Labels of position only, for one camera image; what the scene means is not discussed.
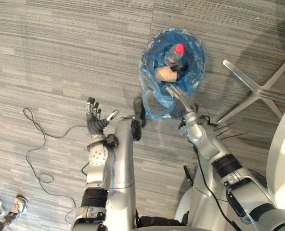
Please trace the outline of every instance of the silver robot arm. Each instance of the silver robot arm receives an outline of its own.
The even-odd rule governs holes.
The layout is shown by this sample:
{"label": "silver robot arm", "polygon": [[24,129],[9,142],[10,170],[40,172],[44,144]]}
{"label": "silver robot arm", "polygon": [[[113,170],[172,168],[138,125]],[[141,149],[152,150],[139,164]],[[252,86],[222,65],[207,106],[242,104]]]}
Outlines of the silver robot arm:
{"label": "silver robot arm", "polygon": [[77,209],[71,231],[107,231],[103,222],[106,218],[105,207],[115,155],[107,147],[108,137],[103,131],[119,111],[115,110],[101,120],[99,104],[94,102],[95,99],[89,97],[86,110],[87,128],[91,136],[91,144],[87,147],[90,168],[81,206]]}
{"label": "silver robot arm", "polygon": [[186,93],[172,84],[167,84],[166,90],[177,105],[171,114],[183,118],[181,135],[196,146],[219,174],[227,189],[227,200],[239,218],[244,223],[253,223],[257,231],[285,231],[285,210],[275,208],[265,188],[215,136],[207,121],[197,116]]}

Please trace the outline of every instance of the bottle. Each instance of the bottle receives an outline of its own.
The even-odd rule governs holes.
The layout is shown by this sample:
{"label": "bottle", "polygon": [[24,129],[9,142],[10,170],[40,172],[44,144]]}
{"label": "bottle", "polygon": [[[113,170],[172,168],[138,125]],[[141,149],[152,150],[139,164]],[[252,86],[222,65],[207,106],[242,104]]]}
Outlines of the bottle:
{"label": "bottle", "polygon": [[167,52],[166,59],[169,64],[177,63],[183,56],[184,45],[182,43],[177,43],[173,45]]}

